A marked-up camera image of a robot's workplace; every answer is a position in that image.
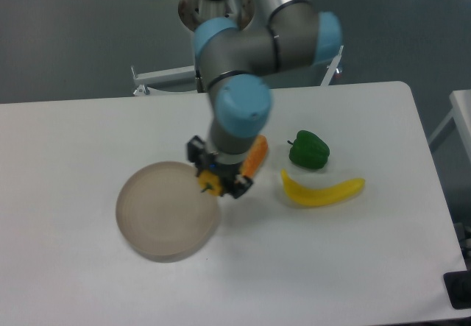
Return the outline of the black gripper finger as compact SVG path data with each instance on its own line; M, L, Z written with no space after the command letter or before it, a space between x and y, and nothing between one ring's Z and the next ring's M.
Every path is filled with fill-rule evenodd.
M205 142L198 135L192 137L186 144L186 155L188 162L194 165L197 174L205 170Z
M237 174L229 179L222 180L222 195L229 195L234 199L243 196L253 185L252 178Z

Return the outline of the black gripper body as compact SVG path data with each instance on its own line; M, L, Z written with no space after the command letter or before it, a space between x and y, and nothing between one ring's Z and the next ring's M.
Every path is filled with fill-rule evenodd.
M213 172L221 181L229 179L237 174L240 174L239 164L222 164L217 160L217 154L210 153L205 156L205 170Z

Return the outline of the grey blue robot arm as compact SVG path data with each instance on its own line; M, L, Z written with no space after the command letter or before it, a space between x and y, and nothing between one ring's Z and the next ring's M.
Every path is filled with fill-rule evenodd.
M199 0L194 70L209 96L213 120L206 140L193 137L187 158L203 191L239 198L252 186L247 160L272 109L266 75L331 61L342 45L341 24L311 0L255 0L266 25L241 29L224 8Z

